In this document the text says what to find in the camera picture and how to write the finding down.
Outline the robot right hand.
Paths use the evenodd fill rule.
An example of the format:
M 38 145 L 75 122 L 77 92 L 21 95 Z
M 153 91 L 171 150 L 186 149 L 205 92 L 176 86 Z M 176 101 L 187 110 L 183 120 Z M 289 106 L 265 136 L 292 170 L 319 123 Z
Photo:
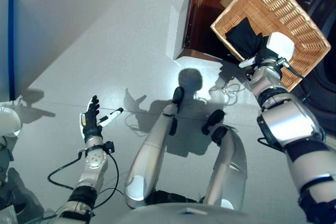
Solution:
M 289 61 L 295 49 L 294 42 L 281 32 L 273 32 L 257 43 L 250 58 L 242 61 L 238 66 L 246 68 L 252 65 L 272 63 L 279 67 L 290 68 Z

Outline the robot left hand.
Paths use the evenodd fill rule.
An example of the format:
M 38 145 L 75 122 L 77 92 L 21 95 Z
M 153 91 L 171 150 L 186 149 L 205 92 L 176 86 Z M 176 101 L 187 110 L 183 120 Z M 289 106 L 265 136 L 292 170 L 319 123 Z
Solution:
M 123 108 L 118 108 L 100 119 L 97 119 L 99 108 L 99 99 L 94 95 L 88 102 L 86 112 L 81 113 L 79 116 L 80 132 L 85 142 L 91 137 L 102 137 L 102 129 L 112 123 L 124 111 Z

